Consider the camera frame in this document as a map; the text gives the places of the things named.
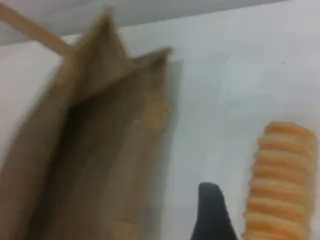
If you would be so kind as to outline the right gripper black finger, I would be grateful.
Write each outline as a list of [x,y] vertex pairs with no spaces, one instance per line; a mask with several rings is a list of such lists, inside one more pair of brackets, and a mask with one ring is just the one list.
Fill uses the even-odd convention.
[[198,186],[196,222],[192,240],[236,240],[237,234],[230,219],[220,187],[211,182]]

